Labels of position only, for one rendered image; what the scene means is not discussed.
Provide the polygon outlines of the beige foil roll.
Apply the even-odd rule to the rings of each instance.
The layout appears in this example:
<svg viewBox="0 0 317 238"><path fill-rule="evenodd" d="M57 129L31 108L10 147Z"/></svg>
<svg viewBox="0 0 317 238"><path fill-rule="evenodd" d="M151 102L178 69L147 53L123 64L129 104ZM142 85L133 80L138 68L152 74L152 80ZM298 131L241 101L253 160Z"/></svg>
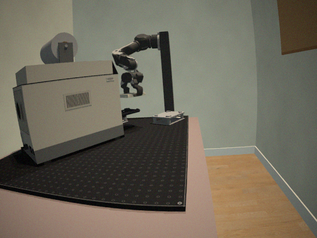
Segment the beige foil roll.
<svg viewBox="0 0 317 238"><path fill-rule="evenodd" d="M58 43L62 42L73 43L73 56L76 56L78 51L76 39L71 34L62 32L42 46L40 57L44 64L59 63Z"/></svg>

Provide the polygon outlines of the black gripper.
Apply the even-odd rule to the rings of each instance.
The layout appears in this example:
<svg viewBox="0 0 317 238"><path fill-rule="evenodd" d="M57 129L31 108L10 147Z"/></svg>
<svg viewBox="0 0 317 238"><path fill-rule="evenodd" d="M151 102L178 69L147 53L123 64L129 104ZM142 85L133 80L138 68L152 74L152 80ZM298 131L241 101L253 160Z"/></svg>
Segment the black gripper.
<svg viewBox="0 0 317 238"><path fill-rule="evenodd" d="M137 90L137 94L134 94L134 97L136 96L142 96L143 95L143 87L139 86L139 83L142 83L143 80L143 74L140 73L137 69L134 70L134 72L128 72L123 73L121 76L121 88L123 88L123 92L129 93L129 87L127 87L127 82L131 84L131 86Z"/></svg>

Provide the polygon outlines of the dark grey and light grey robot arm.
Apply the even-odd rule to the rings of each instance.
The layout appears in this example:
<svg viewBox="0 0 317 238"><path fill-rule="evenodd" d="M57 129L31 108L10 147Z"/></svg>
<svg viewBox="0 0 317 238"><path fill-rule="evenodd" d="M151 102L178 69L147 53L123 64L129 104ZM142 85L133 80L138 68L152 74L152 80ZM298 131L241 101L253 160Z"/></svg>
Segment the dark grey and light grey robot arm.
<svg viewBox="0 0 317 238"><path fill-rule="evenodd" d="M130 56L134 52L146 50L147 48L160 50L159 32L156 35L139 34L134 41L112 52L115 64L128 72L137 68L136 59ZM128 57L128 58L127 58Z"/></svg>

